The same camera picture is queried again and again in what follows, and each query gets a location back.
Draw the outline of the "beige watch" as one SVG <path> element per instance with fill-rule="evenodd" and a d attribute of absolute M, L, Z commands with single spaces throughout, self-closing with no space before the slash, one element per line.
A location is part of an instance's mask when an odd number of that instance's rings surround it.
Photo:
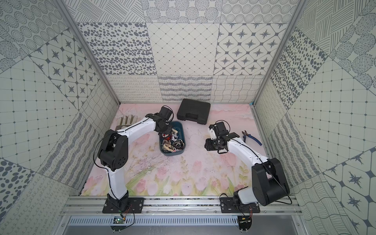
<path fill-rule="evenodd" d="M 172 145 L 163 145 L 163 150 L 166 152 L 175 152 L 175 147 Z"/>

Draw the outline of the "silver white watch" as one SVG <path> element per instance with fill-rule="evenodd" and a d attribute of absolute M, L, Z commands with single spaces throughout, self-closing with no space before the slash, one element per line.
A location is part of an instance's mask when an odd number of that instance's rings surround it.
<path fill-rule="evenodd" d="M 173 143 L 173 146 L 175 149 L 179 149 L 179 150 L 182 150 L 185 148 L 185 143 L 182 141 L 182 140 L 176 140 L 174 143 Z"/>

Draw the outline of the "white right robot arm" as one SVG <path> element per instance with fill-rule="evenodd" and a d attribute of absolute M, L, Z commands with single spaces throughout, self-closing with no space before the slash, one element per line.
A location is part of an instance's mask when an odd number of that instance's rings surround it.
<path fill-rule="evenodd" d="M 256 152 L 235 132 L 230 132 L 223 121 L 209 126 L 210 138 L 206 139 L 205 149 L 218 154 L 232 153 L 251 170 L 252 184 L 235 192 L 235 198 L 242 205 L 259 203 L 267 206 L 289 197 L 290 189 L 282 163 L 269 159 Z"/>

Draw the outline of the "red watch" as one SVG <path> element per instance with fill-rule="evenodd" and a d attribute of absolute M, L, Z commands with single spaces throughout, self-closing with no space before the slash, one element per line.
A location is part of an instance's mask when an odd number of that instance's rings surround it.
<path fill-rule="evenodd" d="M 162 134 L 163 140 L 170 141 L 171 140 L 171 134 Z"/>

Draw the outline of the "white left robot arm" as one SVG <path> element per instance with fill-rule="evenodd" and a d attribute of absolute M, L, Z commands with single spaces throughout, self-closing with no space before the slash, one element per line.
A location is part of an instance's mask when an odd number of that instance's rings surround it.
<path fill-rule="evenodd" d="M 129 205 L 129 193 L 124 181 L 123 167 L 128 161 L 129 146 L 138 138 L 155 131 L 159 134 L 170 134 L 169 123 L 173 119 L 173 111 L 162 107 L 158 113 L 147 114 L 141 121 L 114 131 L 108 130 L 102 139 L 98 151 L 101 166 L 107 171 L 109 193 L 107 199 L 121 211 Z"/>

